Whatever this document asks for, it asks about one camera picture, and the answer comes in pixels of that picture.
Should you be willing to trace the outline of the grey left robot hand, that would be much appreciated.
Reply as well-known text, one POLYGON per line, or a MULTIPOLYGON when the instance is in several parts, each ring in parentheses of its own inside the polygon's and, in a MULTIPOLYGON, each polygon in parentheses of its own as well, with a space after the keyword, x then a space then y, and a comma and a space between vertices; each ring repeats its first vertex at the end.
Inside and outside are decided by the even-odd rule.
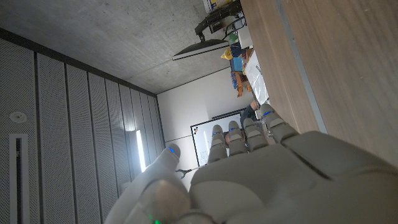
POLYGON ((397 169, 333 136, 300 134, 261 106, 269 144, 251 119, 213 127, 208 162, 186 188, 168 145, 118 198, 107 223, 396 223, 397 169))

